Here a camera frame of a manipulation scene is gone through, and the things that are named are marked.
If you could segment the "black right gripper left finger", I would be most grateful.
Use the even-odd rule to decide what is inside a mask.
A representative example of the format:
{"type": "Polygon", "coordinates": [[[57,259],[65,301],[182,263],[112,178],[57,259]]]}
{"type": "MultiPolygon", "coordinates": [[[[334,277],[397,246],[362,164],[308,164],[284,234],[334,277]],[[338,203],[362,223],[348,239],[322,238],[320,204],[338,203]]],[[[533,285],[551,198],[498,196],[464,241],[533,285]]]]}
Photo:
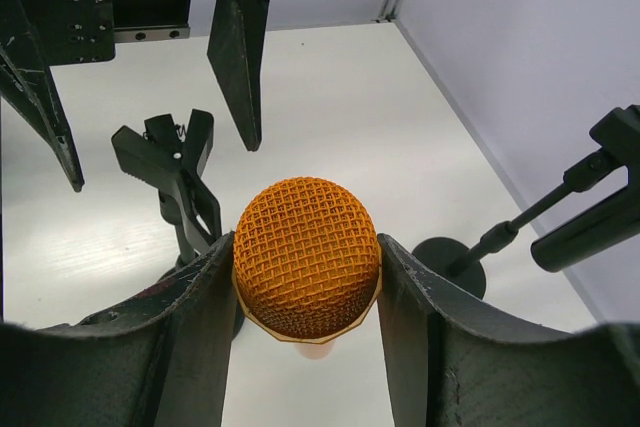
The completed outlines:
{"type": "Polygon", "coordinates": [[[4,426],[218,426],[236,313],[232,234],[77,325],[1,326],[4,426]]]}

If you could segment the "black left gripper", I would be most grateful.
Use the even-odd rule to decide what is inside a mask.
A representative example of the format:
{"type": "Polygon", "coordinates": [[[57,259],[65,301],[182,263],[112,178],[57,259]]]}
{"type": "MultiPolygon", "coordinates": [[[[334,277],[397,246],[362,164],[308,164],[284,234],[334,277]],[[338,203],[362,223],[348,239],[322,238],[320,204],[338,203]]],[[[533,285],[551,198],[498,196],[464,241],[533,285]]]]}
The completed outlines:
{"type": "MultiPolygon", "coordinates": [[[[192,0],[1,0],[1,97],[47,143],[72,189],[84,186],[49,66],[110,61],[118,43],[181,40],[192,0]]],[[[261,65],[270,0],[216,0],[207,58],[240,138],[259,149],[261,65]]]]}

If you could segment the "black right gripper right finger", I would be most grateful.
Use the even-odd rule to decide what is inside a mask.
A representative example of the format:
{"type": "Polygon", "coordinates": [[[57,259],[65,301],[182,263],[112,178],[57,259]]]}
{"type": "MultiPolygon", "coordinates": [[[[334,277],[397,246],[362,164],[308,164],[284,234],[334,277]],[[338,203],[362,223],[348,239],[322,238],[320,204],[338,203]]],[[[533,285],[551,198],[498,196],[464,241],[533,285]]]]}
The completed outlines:
{"type": "Polygon", "coordinates": [[[398,426],[635,426],[639,328],[515,317],[379,236],[378,312],[398,426]]]}

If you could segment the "black microphone stand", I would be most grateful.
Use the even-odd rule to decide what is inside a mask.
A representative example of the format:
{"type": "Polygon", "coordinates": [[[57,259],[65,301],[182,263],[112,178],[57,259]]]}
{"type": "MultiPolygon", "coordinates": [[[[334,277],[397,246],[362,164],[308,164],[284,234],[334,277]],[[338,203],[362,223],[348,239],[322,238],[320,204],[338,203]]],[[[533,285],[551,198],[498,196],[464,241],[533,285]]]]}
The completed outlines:
{"type": "Polygon", "coordinates": [[[142,134],[123,126],[111,144],[121,171],[156,190],[161,217],[174,228],[179,254],[162,281],[221,238],[232,238],[223,232],[220,203],[202,179],[214,144],[212,114],[192,110],[184,129],[170,114],[151,117],[142,134]]]}
{"type": "Polygon", "coordinates": [[[519,216],[494,225],[472,247],[452,238],[434,237],[418,244],[412,255],[464,291],[482,298],[486,274],[481,260],[505,249],[525,225],[566,197],[592,189],[619,168],[627,170],[627,184],[622,188],[639,191],[639,107],[614,108],[589,135],[599,149],[566,170],[558,187],[519,216]]]}

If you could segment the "orange microphone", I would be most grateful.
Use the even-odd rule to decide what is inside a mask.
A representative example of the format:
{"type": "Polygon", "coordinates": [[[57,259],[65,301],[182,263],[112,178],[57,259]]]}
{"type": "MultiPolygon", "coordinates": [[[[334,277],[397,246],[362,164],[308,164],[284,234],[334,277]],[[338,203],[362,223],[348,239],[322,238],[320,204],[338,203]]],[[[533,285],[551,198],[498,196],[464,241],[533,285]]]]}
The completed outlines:
{"type": "Polygon", "coordinates": [[[232,283],[246,317],[303,357],[326,357],[382,290],[381,247],[364,205],[316,177],[281,180],[239,218],[232,283]]]}

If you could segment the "black microphone silver grille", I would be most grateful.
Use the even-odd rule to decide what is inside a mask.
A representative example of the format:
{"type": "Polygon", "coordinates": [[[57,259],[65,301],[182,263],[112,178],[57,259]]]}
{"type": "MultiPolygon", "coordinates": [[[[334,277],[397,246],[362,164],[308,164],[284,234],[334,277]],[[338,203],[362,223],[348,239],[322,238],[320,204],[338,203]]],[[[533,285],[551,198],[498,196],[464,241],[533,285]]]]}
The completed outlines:
{"type": "Polygon", "coordinates": [[[559,272],[639,234],[639,191],[611,194],[531,245],[535,263],[559,272]]]}

